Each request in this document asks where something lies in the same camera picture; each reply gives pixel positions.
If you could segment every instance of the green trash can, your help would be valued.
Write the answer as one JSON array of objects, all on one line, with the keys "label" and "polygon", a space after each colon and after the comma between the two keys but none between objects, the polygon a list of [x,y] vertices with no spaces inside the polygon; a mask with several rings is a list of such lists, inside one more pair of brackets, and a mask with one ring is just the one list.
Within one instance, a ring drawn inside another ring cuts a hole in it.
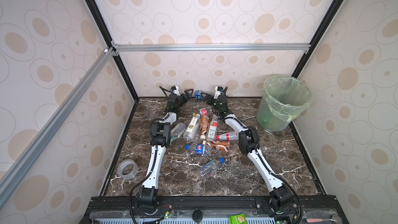
[{"label": "green trash can", "polygon": [[270,132],[280,132],[310,107],[311,92],[290,76],[272,76],[264,82],[263,97],[257,110],[257,123]]}]

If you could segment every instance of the marble tabletop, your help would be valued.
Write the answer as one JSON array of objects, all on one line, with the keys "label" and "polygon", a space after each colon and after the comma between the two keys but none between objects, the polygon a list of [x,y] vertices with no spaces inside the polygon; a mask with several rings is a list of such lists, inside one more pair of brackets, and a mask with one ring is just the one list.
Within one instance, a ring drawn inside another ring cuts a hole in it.
[{"label": "marble tabletop", "polygon": [[[271,133],[262,129],[256,122],[259,98],[230,98],[228,106],[244,124],[257,128],[260,135],[260,149],[276,174],[283,176],[299,195],[317,195],[312,176],[296,144],[290,127],[282,132]],[[141,98],[132,124],[118,158],[118,166],[125,159],[134,160],[138,173],[131,180],[121,179],[116,172],[112,175],[105,196],[127,196],[131,188],[142,180],[147,172],[151,145],[149,122],[163,117],[165,98]],[[174,123],[188,124],[192,113],[200,108],[211,107],[204,102],[191,99],[179,111]],[[232,128],[219,122],[218,134],[232,131]],[[159,196],[261,196],[268,195],[268,189],[254,164],[243,155],[237,141],[231,141],[229,152],[212,150],[211,154],[200,156],[186,155],[186,141],[178,138],[166,150],[159,176]],[[223,157],[225,164],[210,177],[202,179],[198,170],[212,159]]]}]

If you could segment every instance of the patterned wall panel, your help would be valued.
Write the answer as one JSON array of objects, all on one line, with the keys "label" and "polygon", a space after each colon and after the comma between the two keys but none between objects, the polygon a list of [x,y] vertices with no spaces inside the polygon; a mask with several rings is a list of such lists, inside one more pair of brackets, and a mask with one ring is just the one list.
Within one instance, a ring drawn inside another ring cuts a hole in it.
[{"label": "patterned wall panel", "polygon": [[228,96],[262,96],[271,75],[291,75],[303,51],[122,52],[139,96],[164,96],[170,89],[214,91],[228,86]]},{"label": "patterned wall panel", "polygon": [[0,224],[77,224],[98,196],[133,99],[109,61],[0,211]]},{"label": "patterned wall panel", "polygon": [[295,125],[351,224],[397,223],[398,0],[347,0],[300,75]]},{"label": "patterned wall panel", "polygon": [[121,44],[309,42],[333,0],[96,0]]},{"label": "patterned wall panel", "polygon": [[0,178],[104,47],[83,0],[0,0]]}]

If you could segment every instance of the snack package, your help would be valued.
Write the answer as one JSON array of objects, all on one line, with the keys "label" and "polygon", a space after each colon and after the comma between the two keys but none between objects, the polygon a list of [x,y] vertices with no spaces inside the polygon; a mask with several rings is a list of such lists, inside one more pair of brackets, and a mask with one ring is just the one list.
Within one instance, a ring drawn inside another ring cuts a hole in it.
[{"label": "snack package", "polygon": [[230,215],[229,223],[230,224],[248,224],[244,213],[237,214],[237,215]]}]

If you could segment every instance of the clear tape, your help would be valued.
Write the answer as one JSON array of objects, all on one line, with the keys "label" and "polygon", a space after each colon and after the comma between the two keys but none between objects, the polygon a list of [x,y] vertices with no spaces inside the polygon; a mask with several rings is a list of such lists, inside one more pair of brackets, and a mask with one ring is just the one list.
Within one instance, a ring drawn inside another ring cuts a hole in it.
[{"label": "clear tape", "polygon": [[[123,170],[125,169],[125,167],[126,167],[127,165],[130,165],[130,164],[133,164],[133,165],[134,165],[132,171],[131,171],[130,173],[128,173],[127,175],[124,175],[124,174],[123,174]],[[121,162],[121,163],[119,164],[119,166],[117,167],[117,174],[119,175],[119,177],[121,177],[121,178],[124,179],[124,180],[130,180],[130,179],[132,179],[133,177],[135,177],[135,175],[137,174],[137,172],[138,172],[138,165],[136,164],[136,162],[134,162],[134,160],[131,160],[131,159],[126,159],[126,160],[124,160],[124,161]]]}]

